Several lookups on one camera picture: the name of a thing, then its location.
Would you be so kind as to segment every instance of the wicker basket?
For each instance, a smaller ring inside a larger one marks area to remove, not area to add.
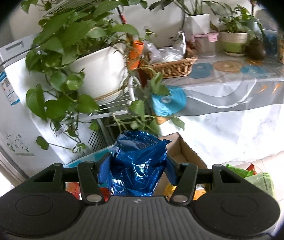
[[[152,65],[145,65],[155,70],[155,72],[162,72],[163,78],[184,77],[188,76],[192,71],[194,62],[198,56],[189,48],[186,47],[186,57],[181,60],[164,62]],[[154,72],[144,68],[143,71],[150,77],[154,77]]]

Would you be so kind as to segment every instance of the blue snack bag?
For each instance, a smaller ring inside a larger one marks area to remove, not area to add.
[[[117,196],[152,196],[166,165],[166,145],[144,131],[122,132],[112,148],[112,192]]]

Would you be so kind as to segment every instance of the white plant pot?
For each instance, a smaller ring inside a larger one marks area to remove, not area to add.
[[[186,38],[191,35],[207,34],[210,32],[210,14],[186,16],[184,23]]]
[[[81,94],[88,94],[100,105],[107,104],[123,94],[123,81],[128,76],[123,55],[114,47],[107,47],[77,59],[73,71],[84,69]]]

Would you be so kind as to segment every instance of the white ceramic pot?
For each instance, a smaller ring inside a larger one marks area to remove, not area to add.
[[[184,23],[186,38],[191,35],[207,34],[210,32],[210,14],[200,14],[195,16],[186,16]]]
[[[71,68],[76,72],[84,69],[84,84],[79,92],[90,95],[98,104],[112,102],[123,94],[123,81],[127,78],[128,71],[123,55],[114,47],[77,59],[71,64]]]
[[[244,55],[247,33],[220,32],[224,52],[230,56]]]

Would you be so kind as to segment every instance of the green pot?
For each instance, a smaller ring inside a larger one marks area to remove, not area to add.
[[[247,44],[247,33],[220,32],[220,37],[226,54],[231,56],[244,55],[245,45]]]

